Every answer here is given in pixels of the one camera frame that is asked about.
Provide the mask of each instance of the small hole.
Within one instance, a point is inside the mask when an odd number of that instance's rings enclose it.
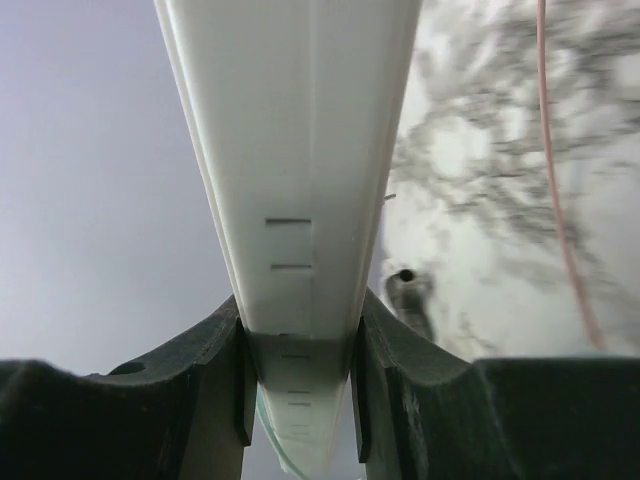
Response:
[[[142,362],[127,362],[113,369],[109,375],[130,375],[140,373],[147,367]]]
[[[406,268],[404,270],[400,270],[400,280],[402,280],[403,282],[410,282],[414,278],[416,278],[416,276],[413,273],[413,270],[409,270]]]

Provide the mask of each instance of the red string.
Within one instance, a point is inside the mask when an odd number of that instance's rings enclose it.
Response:
[[[597,320],[587,299],[587,293],[584,288],[580,274],[576,267],[575,261],[569,242],[567,240],[567,232],[565,222],[560,208],[560,196],[558,194],[558,185],[556,183],[556,173],[553,164],[553,156],[551,149],[551,132],[549,127],[549,102],[547,98],[547,72],[545,65],[545,11],[546,0],[538,0],[538,80],[540,86],[540,115],[542,120],[542,134],[544,138],[544,153],[547,160],[547,172],[549,176],[549,190],[551,192],[551,200],[553,203],[553,211],[556,217],[556,228],[562,248],[562,255],[569,275],[569,280],[573,286],[576,301],[582,315],[587,336],[592,345],[598,350],[605,350],[604,338],[602,332],[598,328]]]

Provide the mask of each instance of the red cord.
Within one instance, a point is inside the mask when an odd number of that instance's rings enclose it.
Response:
[[[542,120],[542,134],[544,138],[544,154],[547,160],[547,172],[549,175],[549,190],[551,192],[551,200],[553,202],[553,211],[556,217],[556,228],[562,247],[562,255],[567,267],[569,280],[573,286],[573,290],[582,314],[582,322],[584,323],[587,336],[592,345],[598,350],[605,350],[604,338],[600,328],[598,327],[595,315],[587,299],[585,288],[576,268],[569,242],[567,241],[567,232],[565,222],[560,208],[560,196],[558,195],[558,185],[556,183],[556,173],[553,165],[553,157],[551,153],[551,132],[549,127],[549,102],[547,99],[547,72],[545,65],[545,10],[546,0],[538,0],[538,80],[540,85],[540,115]]]

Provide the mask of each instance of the white plastic beam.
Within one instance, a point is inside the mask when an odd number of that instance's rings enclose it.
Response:
[[[268,423],[329,462],[420,0],[156,0]]]

